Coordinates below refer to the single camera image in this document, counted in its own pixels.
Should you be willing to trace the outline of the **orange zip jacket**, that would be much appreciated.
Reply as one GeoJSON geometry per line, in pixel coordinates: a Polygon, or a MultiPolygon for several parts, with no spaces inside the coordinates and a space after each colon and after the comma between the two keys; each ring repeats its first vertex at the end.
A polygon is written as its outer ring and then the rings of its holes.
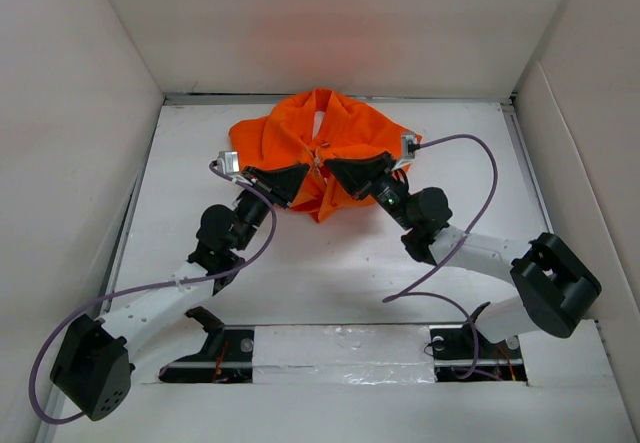
{"type": "Polygon", "coordinates": [[[309,165],[290,209],[322,223],[338,210],[374,204],[371,197],[352,199],[324,161],[365,159],[385,151],[399,157],[401,135],[407,131],[362,101],[317,88],[282,100],[266,116],[236,123],[229,130],[229,138],[243,168],[274,170],[299,163],[309,165]],[[322,161],[320,175],[313,171],[315,156],[322,161]]]}

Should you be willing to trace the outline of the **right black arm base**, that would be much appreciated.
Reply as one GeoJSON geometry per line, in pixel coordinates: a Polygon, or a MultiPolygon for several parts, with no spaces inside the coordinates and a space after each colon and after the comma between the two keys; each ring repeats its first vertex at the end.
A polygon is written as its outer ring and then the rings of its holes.
{"type": "Polygon", "coordinates": [[[528,381],[517,337],[490,343],[479,335],[475,342],[468,329],[435,327],[423,352],[433,358],[438,383],[528,381]]]}

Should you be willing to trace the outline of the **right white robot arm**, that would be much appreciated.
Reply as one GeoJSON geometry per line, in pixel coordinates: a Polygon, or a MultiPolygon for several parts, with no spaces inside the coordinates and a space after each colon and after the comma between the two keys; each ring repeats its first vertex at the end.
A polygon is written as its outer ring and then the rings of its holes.
{"type": "Polygon", "coordinates": [[[507,240],[450,225],[444,191],[411,192],[387,152],[364,160],[328,159],[325,165],[350,197],[372,198],[405,230],[401,241],[413,260],[465,269],[515,288],[515,297],[474,311],[474,325],[462,332],[462,344],[473,356],[486,356],[499,342],[524,333],[543,331],[566,339],[602,292],[595,275],[553,233],[507,240]]]}

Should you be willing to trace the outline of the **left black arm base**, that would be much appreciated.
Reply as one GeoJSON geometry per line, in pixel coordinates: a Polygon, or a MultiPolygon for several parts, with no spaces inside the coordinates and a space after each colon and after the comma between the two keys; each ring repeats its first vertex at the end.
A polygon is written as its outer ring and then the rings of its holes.
{"type": "Polygon", "coordinates": [[[163,383],[247,384],[253,382],[254,326],[228,326],[204,307],[185,316],[197,321],[207,337],[200,350],[164,366],[163,383]]]}

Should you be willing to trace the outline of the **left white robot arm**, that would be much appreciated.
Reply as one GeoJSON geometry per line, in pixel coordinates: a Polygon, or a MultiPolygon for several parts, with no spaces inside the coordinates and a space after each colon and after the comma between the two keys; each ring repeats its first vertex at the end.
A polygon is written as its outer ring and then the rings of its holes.
{"type": "Polygon", "coordinates": [[[275,170],[247,167],[233,171],[221,159],[211,171],[242,191],[232,208],[213,205],[201,216],[196,247],[168,280],[121,290],[104,301],[131,296],[132,301],[100,317],[76,311],[62,326],[65,333],[50,373],[51,382],[79,409],[100,421],[124,401],[132,383],[134,359],[145,344],[183,315],[228,287],[269,246],[264,241],[248,259],[241,257],[266,218],[297,196],[309,165],[275,170]]]}

